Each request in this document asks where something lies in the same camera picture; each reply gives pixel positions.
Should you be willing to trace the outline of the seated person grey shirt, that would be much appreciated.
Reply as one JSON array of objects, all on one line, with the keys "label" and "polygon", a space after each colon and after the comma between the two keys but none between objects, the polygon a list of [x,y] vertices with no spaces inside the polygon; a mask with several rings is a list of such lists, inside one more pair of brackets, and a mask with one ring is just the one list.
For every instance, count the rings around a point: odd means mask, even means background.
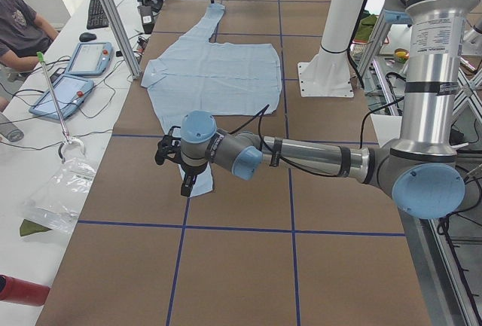
[{"label": "seated person grey shirt", "polygon": [[19,73],[38,64],[59,32],[24,0],[1,0],[1,64]]}]

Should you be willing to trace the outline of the black keyboard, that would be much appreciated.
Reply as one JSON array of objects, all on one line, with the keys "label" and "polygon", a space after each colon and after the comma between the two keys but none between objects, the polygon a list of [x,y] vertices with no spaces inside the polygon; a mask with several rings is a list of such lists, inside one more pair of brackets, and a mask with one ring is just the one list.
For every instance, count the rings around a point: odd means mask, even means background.
[{"label": "black keyboard", "polygon": [[90,0],[87,12],[87,29],[108,27],[108,18],[100,0]]}]

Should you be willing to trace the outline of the light blue button shirt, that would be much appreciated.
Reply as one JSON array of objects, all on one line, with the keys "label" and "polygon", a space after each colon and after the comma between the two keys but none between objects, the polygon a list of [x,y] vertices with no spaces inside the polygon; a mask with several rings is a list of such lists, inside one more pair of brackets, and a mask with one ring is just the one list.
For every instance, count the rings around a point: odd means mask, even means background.
[{"label": "light blue button shirt", "polygon": [[165,133],[181,140],[182,161],[207,162],[192,196],[208,193],[216,164],[249,180],[262,162],[259,141],[218,128],[219,115],[274,112],[282,89],[281,65],[271,44],[212,43],[225,7],[210,4],[201,20],[158,58],[148,62],[142,87]]}]

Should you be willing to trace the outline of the aluminium frame post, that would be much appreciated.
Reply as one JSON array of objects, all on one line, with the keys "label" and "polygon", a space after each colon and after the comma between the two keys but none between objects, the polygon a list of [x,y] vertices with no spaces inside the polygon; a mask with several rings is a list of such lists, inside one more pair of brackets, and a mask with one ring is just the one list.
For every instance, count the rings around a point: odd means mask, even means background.
[{"label": "aluminium frame post", "polygon": [[130,40],[125,31],[124,25],[121,20],[121,16],[117,11],[117,6],[114,3],[114,0],[100,0],[100,2],[105,10],[111,30],[114,33],[114,37],[116,39],[117,45],[123,54],[123,57],[127,64],[128,69],[130,70],[132,79],[135,80],[139,78],[141,74],[141,70],[135,58],[133,49],[131,48]]}]

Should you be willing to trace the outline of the orange green bowl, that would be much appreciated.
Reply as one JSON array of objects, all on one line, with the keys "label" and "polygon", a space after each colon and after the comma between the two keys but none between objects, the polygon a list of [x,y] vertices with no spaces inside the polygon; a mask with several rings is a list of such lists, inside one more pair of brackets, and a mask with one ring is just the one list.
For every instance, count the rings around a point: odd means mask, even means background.
[{"label": "orange green bowl", "polygon": [[406,63],[409,60],[410,54],[405,49],[397,49],[394,52],[394,60],[399,63]]}]

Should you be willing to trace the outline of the green cloth piece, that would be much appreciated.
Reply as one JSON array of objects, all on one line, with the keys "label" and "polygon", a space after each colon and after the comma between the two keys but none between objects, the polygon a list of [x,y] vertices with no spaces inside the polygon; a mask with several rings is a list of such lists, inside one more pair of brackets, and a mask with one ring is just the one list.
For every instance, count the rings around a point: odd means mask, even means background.
[{"label": "green cloth piece", "polygon": [[41,224],[37,224],[33,221],[24,219],[20,225],[19,233],[20,237],[30,236],[36,233],[43,233],[50,231],[49,227],[45,227]]}]

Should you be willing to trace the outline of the red bottle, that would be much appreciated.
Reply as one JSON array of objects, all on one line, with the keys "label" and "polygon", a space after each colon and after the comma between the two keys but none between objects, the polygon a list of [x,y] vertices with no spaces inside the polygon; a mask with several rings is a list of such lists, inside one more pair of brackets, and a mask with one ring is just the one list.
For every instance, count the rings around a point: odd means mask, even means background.
[{"label": "red bottle", "polygon": [[27,306],[42,306],[49,292],[49,286],[1,275],[1,301]]}]

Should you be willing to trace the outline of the black computer mouse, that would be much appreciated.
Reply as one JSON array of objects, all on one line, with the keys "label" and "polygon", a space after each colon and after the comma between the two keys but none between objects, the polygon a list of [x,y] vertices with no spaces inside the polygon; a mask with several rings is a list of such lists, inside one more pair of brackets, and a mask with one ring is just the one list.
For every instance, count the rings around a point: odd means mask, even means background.
[{"label": "black computer mouse", "polygon": [[96,34],[91,33],[91,32],[83,32],[79,35],[79,41],[80,42],[94,41],[96,39],[97,39]]}]

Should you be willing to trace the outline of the near teach pendant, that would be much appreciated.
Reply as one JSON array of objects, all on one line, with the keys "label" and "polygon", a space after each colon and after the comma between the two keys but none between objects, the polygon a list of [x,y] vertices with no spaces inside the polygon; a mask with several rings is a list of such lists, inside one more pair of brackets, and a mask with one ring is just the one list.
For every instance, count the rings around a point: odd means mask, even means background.
[{"label": "near teach pendant", "polygon": [[[92,92],[93,86],[92,80],[74,75],[61,75],[56,79],[53,88],[65,119],[77,111]],[[29,112],[40,117],[59,120],[49,90],[37,99],[29,108]]]}]

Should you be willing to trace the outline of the clear plastic bag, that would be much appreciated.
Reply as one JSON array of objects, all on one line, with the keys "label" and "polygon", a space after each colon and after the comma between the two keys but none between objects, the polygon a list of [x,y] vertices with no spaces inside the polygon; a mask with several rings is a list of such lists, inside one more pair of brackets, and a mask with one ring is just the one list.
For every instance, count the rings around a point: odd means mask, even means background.
[{"label": "clear plastic bag", "polygon": [[20,217],[51,230],[71,234],[90,192],[99,163],[87,158],[67,160],[19,206]]}]

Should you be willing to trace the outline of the teach pendant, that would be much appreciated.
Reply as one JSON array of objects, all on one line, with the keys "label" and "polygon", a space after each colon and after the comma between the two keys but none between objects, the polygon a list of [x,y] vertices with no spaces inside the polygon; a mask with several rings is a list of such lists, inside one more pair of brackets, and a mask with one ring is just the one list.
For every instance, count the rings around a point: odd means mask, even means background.
[{"label": "teach pendant", "polygon": [[[92,92],[93,86],[92,80],[74,75],[61,75],[56,79],[53,88],[65,119],[77,111]],[[29,112],[40,117],[59,120],[49,90],[37,99],[29,108]]]},{"label": "teach pendant", "polygon": [[66,67],[66,73],[95,77],[101,75],[111,62],[113,47],[110,42],[80,42]]}]

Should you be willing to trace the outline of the far teach pendant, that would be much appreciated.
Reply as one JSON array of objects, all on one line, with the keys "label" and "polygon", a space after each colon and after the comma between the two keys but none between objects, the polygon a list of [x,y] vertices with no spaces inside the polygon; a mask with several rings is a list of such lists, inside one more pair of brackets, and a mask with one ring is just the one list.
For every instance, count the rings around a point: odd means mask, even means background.
[{"label": "far teach pendant", "polygon": [[113,47],[110,42],[80,42],[66,67],[66,73],[95,77],[101,75],[111,62]]}]

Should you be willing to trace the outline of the aluminium rail frame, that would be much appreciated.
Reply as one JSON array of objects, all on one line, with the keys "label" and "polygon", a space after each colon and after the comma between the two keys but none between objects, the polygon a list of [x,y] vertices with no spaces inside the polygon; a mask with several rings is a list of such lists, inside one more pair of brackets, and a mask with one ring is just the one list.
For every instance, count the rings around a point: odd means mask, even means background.
[{"label": "aluminium rail frame", "polygon": [[370,152],[365,183],[381,189],[403,212],[436,219],[457,209],[465,196],[449,134],[468,9],[414,5],[407,12],[413,27],[401,130]]}]

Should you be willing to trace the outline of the reacher grabber tool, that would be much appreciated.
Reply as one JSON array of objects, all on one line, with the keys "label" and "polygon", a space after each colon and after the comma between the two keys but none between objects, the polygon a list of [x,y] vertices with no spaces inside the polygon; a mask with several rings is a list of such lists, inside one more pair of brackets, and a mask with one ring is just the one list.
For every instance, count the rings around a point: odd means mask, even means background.
[{"label": "reacher grabber tool", "polygon": [[46,82],[46,85],[48,86],[48,90],[51,94],[52,102],[53,102],[54,108],[56,109],[56,113],[57,113],[57,116],[59,118],[60,125],[62,127],[62,133],[63,133],[63,136],[65,138],[58,148],[58,155],[59,155],[59,158],[61,159],[61,163],[65,163],[66,158],[65,158],[65,155],[64,155],[64,151],[67,149],[68,146],[78,145],[80,147],[80,151],[83,155],[85,155],[85,146],[84,146],[84,143],[80,139],[78,139],[78,138],[76,138],[76,137],[74,137],[70,134],[69,129],[68,129],[68,127],[66,125],[66,122],[65,122],[65,118],[63,117],[62,110],[59,106],[59,102],[57,100],[55,90],[53,88],[52,82],[51,82],[49,74],[48,74],[47,66],[46,66],[46,63],[44,61],[44,54],[40,51],[37,52],[36,54],[37,54],[40,66],[42,68],[42,71],[44,73],[45,82]]}]

